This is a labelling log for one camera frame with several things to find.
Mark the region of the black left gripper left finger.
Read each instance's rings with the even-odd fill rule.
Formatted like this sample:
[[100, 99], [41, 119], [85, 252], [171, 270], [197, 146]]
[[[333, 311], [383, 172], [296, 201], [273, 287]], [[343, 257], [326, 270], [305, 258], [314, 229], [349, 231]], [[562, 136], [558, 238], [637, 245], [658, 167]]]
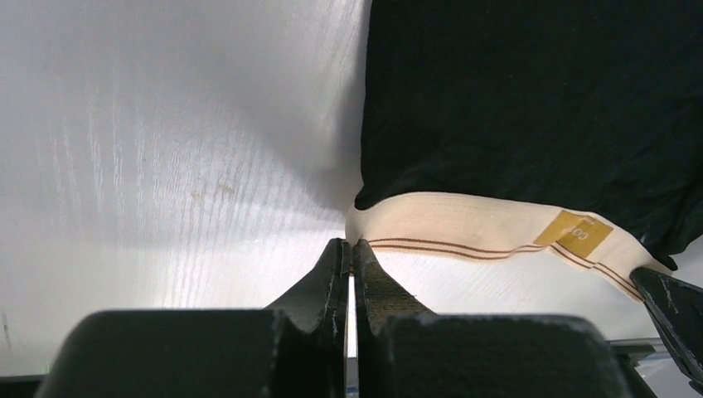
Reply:
[[104, 311], [84, 318], [40, 397], [343, 397], [351, 248], [262, 309]]

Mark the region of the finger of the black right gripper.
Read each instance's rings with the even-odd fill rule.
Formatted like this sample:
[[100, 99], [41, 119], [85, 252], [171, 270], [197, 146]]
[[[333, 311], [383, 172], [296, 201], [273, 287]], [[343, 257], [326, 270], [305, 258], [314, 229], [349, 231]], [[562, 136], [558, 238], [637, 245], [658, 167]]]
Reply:
[[630, 279], [681, 373], [702, 392], [702, 288], [666, 274], [637, 268]]

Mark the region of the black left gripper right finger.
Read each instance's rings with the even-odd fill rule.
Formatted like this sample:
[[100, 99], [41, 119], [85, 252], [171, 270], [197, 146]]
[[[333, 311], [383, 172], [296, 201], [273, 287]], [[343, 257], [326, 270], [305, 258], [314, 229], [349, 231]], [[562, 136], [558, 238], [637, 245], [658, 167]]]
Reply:
[[363, 397], [629, 397], [610, 346], [582, 318], [439, 315], [353, 249]]

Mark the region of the black underwear beige waistband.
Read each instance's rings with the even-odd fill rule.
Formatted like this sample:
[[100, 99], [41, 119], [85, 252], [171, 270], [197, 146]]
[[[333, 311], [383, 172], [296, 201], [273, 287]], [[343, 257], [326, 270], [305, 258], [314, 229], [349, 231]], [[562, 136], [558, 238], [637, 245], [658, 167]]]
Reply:
[[374, 1], [349, 240], [640, 300], [702, 233], [699, 1]]

